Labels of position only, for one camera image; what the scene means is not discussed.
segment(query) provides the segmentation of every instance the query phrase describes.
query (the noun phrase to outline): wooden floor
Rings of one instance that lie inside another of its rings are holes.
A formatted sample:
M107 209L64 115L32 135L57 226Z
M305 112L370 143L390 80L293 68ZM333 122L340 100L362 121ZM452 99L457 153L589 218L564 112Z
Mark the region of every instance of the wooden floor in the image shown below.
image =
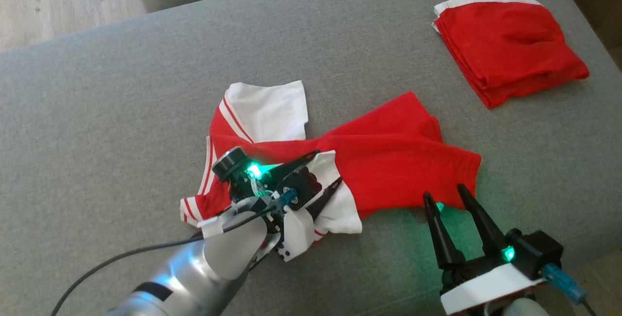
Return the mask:
M140 0L0 0L0 52L144 15ZM622 61L622 53L615 53ZM622 316L622 251L571 269L599 316ZM540 302L552 316L587 316L550 286Z
M140 0L0 0L0 52L144 13Z

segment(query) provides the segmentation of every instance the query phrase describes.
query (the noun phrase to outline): wire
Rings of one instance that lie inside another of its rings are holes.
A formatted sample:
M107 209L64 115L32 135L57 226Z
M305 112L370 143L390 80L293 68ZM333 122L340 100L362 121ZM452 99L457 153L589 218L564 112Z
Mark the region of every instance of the wire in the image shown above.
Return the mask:
M276 209L276 206L273 205L273 206L268 207L268 208L266 208L266 209L264 209L264 210L262 210L260 212L256 212L252 216L249 216L248 218L240 221L239 223L235 223L235 224L231 225L230 227L224 228L223 229L223 233L229 232L232 229L236 229L236 228L241 227L244 224L250 223L251 221L255 220L256 218L258 218L260 216L264 216L264 215L268 214L269 212L271 212L272 210L275 210L275 209Z
M589 304L587 303L587 300L582 300L581 303L585 306L585 310L587 310L587 312L591 315L591 316L596 316L596 312L594 312L594 310L589 306Z
M128 256L131 256L131 255L134 255L134 254L139 254L139 253L142 253L142 252L148 252L150 250L157 250L157 249L164 249L164 248L169 248L169 247L186 245L187 243L192 243L192 242L200 241L202 239L203 239L203 236L198 236L198 237L193 236L192 238L184 239L183 241L162 243L161 245L137 248L137 249L134 249L134 250L130 250L129 252L125 252L123 254L119 254L119 255L117 255L115 257L112 257L110 259L107 259L105 262L100 263L99 265L97 265L93 269L90 269L86 274L83 274L82 277L80 277L77 281L75 281L71 285L71 287L69 287L67 289L67 291L63 294L63 296L60 298L58 303L56 303L56 306L54 307L51 316L56 316L56 314L58 314L58 310L60 310L60 307L63 305L65 300L67 300L67 297L69 296L69 294L71 294L71 292L73 292L73 290L76 289L76 287L78 287L78 285L80 283L84 282L85 279L89 278L92 274L95 274L95 272L98 272L103 267L106 267L107 265L110 265L111 263L114 263L117 260L120 260L120 259L123 259L123 258L127 258Z

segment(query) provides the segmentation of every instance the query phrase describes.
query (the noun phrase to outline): glowing green led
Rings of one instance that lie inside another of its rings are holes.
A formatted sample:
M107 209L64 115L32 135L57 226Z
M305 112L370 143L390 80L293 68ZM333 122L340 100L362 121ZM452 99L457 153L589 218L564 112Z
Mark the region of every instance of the glowing green led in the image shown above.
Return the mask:
M514 247L509 246L506 249L502 249L501 253L503 254L503 260L509 263L514 258Z
M259 165L257 163L251 163L248 168L246 168L246 172L254 178L261 177L261 170L259 169Z

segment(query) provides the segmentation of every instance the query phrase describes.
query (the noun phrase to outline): folded garment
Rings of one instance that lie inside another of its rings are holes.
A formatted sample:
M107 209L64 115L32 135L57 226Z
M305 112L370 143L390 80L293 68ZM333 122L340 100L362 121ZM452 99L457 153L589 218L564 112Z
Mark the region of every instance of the folded garment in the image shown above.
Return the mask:
M536 0L449 0L434 12L432 26L488 108L589 75Z
M241 146L260 163L285 163L320 150L330 183L344 182L315 221L317 238L326 232L360 232L360 217L376 210L423 205L423 193L462 208L456 190L465 183L475 191L481 158L442 143L438 120L415 94L403 94L317 139L305 139L307 106L300 81L261 88L231 85L212 119L207 138L205 171L199 193L180 203L182 220L192 225L215 216L231 202L227 184L211 170L233 147Z

